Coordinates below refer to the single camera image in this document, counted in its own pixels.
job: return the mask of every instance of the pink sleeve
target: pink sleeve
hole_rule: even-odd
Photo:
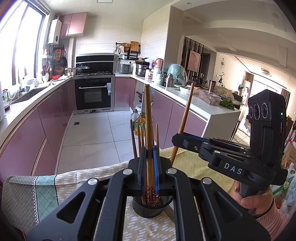
[[[283,231],[290,221],[289,215],[281,215],[273,202],[271,209],[267,214],[257,219],[257,221],[269,232],[271,241]]]

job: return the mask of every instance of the built-in oven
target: built-in oven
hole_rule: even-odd
[[[114,110],[115,75],[75,77],[75,114]]]

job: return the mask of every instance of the kitchen sink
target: kitchen sink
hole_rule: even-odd
[[[30,90],[29,92],[27,92],[26,94],[22,95],[21,97],[17,98],[15,101],[13,101],[11,104],[15,104],[15,103],[19,103],[19,102],[23,102],[25,100],[28,100],[30,98],[32,98],[34,95],[38,94],[40,91],[44,90],[46,87],[41,87],[41,88],[36,88],[33,90]]]

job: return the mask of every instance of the stove burner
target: stove burner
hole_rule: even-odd
[[[90,73],[90,74],[77,74],[77,76],[93,76],[93,75],[111,75],[109,71],[101,71],[97,73]]]

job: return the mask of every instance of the cutting board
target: cutting board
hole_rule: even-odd
[[[139,52],[139,42],[131,41],[131,51]]]

